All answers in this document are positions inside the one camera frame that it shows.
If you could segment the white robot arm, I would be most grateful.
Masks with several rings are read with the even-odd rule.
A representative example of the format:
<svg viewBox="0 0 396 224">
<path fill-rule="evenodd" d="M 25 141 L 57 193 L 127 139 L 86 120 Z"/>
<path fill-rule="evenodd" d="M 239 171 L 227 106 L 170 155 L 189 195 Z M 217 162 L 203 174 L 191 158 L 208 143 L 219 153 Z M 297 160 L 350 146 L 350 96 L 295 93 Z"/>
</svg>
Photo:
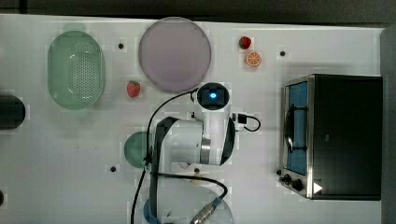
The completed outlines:
<svg viewBox="0 0 396 224">
<path fill-rule="evenodd" d="M 156 124 L 144 205 L 148 224 L 233 224 L 224 202 L 227 189 L 217 194 L 193 184 L 193 175 L 171 171 L 174 163 L 221 166 L 233 153 L 237 116 L 227 88 L 209 82 L 193 91 L 191 100 L 192 119 L 167 117 Z"/>
</svg>

